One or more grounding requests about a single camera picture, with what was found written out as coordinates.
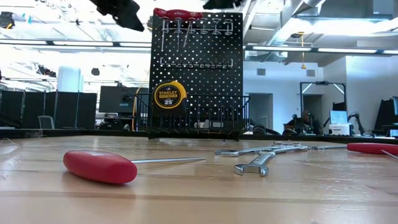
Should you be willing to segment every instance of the white wall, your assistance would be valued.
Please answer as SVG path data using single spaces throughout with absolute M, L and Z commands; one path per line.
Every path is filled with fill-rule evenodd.
M 307 72 L 301 69 L 301 63 L 284 65 L 277 62 L 244 62 L 243 93 L 273 94 L 273 127 L 282 133 L 283 124 L 292 119 L 293 114 L 300 116 L 300 82 L 323 81 L 323 69 L 316 63 L 306 63 L 307 69 L 315 70 L 315 77 L 307 77 Z M 258 76 L 257 69 L 265 68 L 266 75 Z M 323 94 L 324 89 L 311 86 L 306 93 Z
M 323 79 L 328 82 L 346 83 L 347 70 L 346 70 L 346 57 L 343 57 L 325 67 L 323 67 Z M 333 103 L 341 103 L 344 101 L 344 95 L 337 90 L 333 85 L 324 86 L 324 95 L 322 96 L 322 117 L 323 124 L 329 118 L 329 111 L 332 110 Z
M 357 111 L 372 130 L 380 101 L 398 96 L 398 57 L 347 56 L 346 65 L 348 113 Z

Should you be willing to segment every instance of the black pegboard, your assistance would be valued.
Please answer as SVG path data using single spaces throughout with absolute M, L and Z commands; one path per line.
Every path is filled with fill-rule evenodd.
M 164 20 L 154 16 L 150 92 L 161 81 L 176 80 L 185 87 L 189 106 L 199 106 L 200 110 L 205 110 L 201 107 L 214 110 L 221 107 L 241 108 L 243 99 L 232 99 L 231 96 L 243 95 L 242 14 L 204 13 L 203 18 L 191 23 L 188 36 L 190 22 L 180 23 L 183 33 L 180 34 L 178 48 L 178 34 L 175 33 L 177 21 L 165 21 L 166 26 L 163 26 Z M 162 38 L 163 28 L 167 24 L 169 32 Z M 191 99 L 190 95 L 210 96 Z

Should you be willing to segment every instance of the wooden table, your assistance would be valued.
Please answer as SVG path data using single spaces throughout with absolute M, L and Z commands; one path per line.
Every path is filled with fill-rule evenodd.
M 14 142 L 0 145 L 1 224 L 398 222 L 398 162 L 388 156 L 344 149 L 281 154 L 263 178 L 233 172 L 254 155 L 216 157 L 214 150 L 267 141 L 77 136 Z M 62 156 L 71 149 L 207 161 L 138 164 L 138 177 L 116 186 L 66 172 Z

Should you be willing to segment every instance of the ceiling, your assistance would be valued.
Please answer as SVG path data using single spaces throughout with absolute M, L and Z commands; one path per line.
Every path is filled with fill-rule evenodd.
M 280 14 L 285 0 L 247 0 L 244 5 L 229 12 L 244 14 L 244 44 L 265 44 L 280 29 Z M 155 7 L 162 9 L 184 9 L 203 11 L 204 0 L 135 0 L 141 9 L 137 16 L 145 23 Z M 0 28 L 0 39 L 40 39 L 40 40 L 81 40 L 81 41 L 121 41 L 150 43 L 152 34 L 146 29 L 137 32 L 119 27 L 111 16 L 102 16 L 89 0 L 5 0 L 0 2 L 0 11 L 14 13 L 16 25 L 13 29 Z M 285 45 L 322 46 L 322 47 L 369 47 L 379 43 L 389 43 L 389 48 L 398 48 L 398 36 L 356 37 L 345 35 L 325 35 L 310 32 L 301 39 L 289 38 Z M 71 62 L 82 68 L 87 81 L 86 91 L 98 91 L 100 85 L 141 85 L 147 82 L 150 54 L 146 52 L 120 52 L 105 48 L 80 48 L 65 50 L 62 47 L 10 47 L 0 45 L 1 70 L 7 71 L 4 77 L 40 78 L 35 64 L 45 65 L 57 72 L 65 62 Z M 322 65 L 333 60 L 330 54 L 307 54 L 306 62 Z M 285 63 L 301 62 L 301 53 L 289 53 Z M 101 75 L 94 77 L 91 69 L 98 67 Z M 35 90 L 53 90 L 50 82 L 28 82 Z

